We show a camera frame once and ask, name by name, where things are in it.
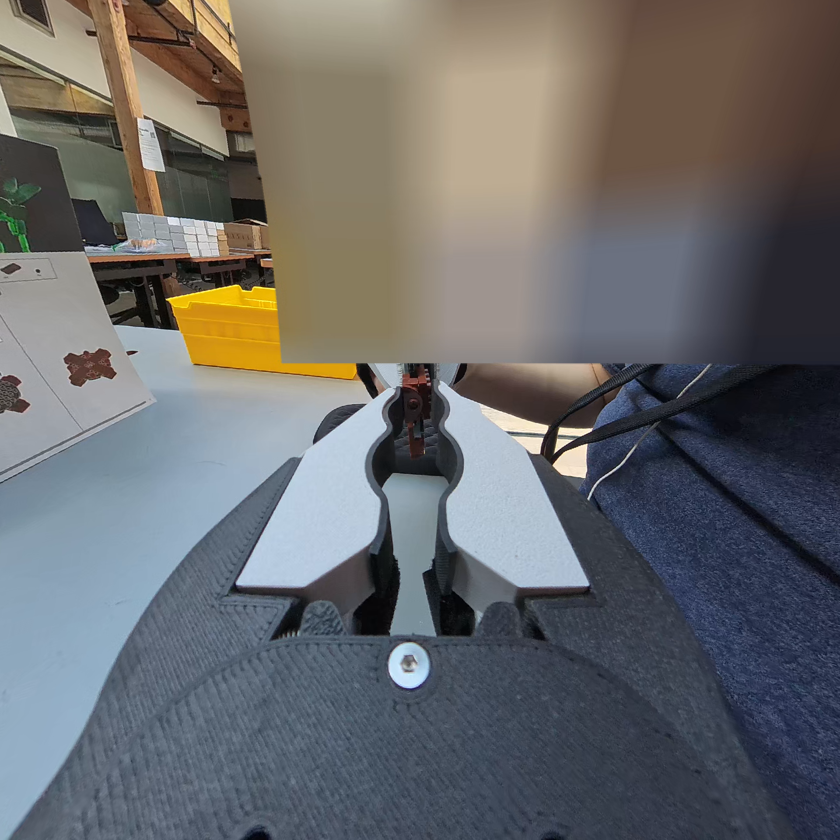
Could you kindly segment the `brown toy brick assembly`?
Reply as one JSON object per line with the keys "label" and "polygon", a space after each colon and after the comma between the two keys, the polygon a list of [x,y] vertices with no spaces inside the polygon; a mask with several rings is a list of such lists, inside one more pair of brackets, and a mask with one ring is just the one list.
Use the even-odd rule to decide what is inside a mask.
{"label": "brown toy brick assembly", "polygon": [[407,445],[410,459],[425,455],[426,420],[431,417],[433,379],[424,363],[402,364],[403,420],[407,430]]}

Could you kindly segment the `person's right forearm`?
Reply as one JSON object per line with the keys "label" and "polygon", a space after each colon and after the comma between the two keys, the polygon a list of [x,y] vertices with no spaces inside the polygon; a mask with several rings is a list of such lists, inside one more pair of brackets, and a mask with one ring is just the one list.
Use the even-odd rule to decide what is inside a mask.
{"label": "person's right forearm", "polygon": [[537,424],[551,425],[611,376],[602,364],[468,364],[455,384],[462,396]]}

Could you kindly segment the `white paper notice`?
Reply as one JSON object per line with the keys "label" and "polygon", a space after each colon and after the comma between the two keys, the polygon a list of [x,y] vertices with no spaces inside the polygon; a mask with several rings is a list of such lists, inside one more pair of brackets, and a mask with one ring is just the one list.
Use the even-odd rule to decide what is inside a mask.
{"label": "white paper notice", "polygon": [[149,172],[165,172],[164,156],[151,119],[137,118],[140,157],[143,168]]}

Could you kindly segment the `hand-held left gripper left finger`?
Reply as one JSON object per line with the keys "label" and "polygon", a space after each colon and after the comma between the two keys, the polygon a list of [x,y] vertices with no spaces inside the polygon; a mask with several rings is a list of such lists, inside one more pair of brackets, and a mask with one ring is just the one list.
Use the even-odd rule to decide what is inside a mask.
{"label": "hand-held left gripper left finger", "polygon": [[246,593],[329,601],[342,615],[387,586],[393,551],[384,483],[395,472],[401,393],[363,406],[297,463],[237,578]]}

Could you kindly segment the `cardboard box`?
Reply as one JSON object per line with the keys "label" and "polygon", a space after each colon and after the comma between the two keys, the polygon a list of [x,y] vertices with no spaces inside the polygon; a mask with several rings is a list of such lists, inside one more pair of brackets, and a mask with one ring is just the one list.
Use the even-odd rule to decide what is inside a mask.
{"label": "cardboard box", "polygon": [[224,223],[228,248],[233,250],[270,250],[268,224],[256,219],[245,218]]}

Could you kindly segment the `grey desk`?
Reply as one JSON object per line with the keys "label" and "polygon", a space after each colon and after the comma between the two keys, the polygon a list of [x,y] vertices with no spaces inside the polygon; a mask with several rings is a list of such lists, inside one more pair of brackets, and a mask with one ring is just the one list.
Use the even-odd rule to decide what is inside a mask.
{"label": "grey desk", "polygon": [[176,331],[117,333],[155,402],[2,483],[2,838],[189,550],[334,407],[369,399],[357,381],[194,365]]}

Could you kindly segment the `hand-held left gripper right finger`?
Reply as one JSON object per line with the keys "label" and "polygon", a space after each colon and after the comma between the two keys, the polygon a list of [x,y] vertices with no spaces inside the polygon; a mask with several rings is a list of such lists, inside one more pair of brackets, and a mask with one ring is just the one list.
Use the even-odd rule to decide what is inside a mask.
{"label": "hand-held left gripper right finger", "polygon": [[532,596],[585,593],[578,561],[530,453],[480,406],[434,383],[437,469],[447,479],[437,515],[437,576],[473,610]]}

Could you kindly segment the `black box with plant picture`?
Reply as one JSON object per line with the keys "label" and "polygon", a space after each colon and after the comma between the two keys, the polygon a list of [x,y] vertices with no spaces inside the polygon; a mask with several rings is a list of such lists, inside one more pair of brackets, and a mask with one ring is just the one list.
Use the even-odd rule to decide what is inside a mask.
{"label": "black box with plant picture", "polygon": [[83,251],[55,148],[1,136],[2,254]]}

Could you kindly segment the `stack of white boxes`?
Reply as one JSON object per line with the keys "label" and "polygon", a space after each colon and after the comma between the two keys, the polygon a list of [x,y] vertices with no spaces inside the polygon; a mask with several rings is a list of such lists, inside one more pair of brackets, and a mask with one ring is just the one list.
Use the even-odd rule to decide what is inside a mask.
{"label": "stack of white boxes", "polygon": [[165,217],[122,212],[125,234],[131,240],[152,240],[168,253],[191,257],[229,256],[224,224],[188,217]]}

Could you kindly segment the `white instruction sheet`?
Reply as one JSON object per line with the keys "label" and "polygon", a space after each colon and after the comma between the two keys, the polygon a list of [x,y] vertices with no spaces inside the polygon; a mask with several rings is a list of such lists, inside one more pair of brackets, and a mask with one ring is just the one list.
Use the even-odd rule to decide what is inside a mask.
{"label": "white instruction sheet", "polygon": [[81,251],[2,254],[1,481],[154,403]]}

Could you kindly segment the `yellow plastic bin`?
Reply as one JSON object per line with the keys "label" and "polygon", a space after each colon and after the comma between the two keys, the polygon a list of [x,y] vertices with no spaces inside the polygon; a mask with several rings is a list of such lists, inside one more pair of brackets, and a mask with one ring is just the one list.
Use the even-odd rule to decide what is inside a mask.
{"label": "yellow plastic bin", "polygon": [[355,364],[284,363],[277,293],[233,285],[168,299],[194,364],[350,381]]}

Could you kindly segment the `black office chair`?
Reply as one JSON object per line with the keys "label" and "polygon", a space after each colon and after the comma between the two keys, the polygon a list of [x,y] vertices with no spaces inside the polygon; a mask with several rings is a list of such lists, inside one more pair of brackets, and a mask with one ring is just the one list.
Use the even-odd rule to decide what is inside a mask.
{"label": "black office chair", "polygon": [[73,197],[71,203],[84,246],[112,247],[119,243],[113,223],[105,217],[96,200]]}

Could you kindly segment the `clear plastic bag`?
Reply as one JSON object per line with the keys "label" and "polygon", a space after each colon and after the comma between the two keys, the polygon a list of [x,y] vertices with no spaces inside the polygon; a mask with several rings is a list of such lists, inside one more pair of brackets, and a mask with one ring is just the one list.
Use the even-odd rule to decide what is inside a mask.
{"label": "clear plastic bag", "polygon": [[151,257],[175,253],[170,240],[157,238],[130,238],[111,246],[86,245],[84,250],[88,257],[117,257],[120,259],[132,256]]}

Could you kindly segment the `wooden post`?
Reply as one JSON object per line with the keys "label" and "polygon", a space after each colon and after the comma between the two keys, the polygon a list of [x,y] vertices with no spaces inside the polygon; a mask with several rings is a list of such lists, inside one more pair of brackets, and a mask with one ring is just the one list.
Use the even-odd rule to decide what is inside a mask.
{"label": "wooden post", "polygon": [[121,1],[87,1],[139,213],[163,215],[154,171],[144,168],[137,120],[144,117]]}

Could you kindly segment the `wooden background table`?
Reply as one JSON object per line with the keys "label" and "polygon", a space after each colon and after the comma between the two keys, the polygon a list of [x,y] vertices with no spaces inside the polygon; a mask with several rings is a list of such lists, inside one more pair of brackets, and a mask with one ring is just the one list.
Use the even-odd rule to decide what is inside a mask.
{"label": "wooden background table", "polygon": [[259,282],[264,283],[265,271],[271,267],[268,249],[235,249],[227,256],[198,256],[188,254],[151,255],[89,255],[93,276],[100,288],[128,288],[134,305],[111,315],[114,325],[138,318],[146,328],[177,330],[173,311],[167,301],[164,282],[176,279],[177,270],[184,265],[195,270],[203,280],[210,280],[216,288],[233,285],[243,273],[256,270]]}

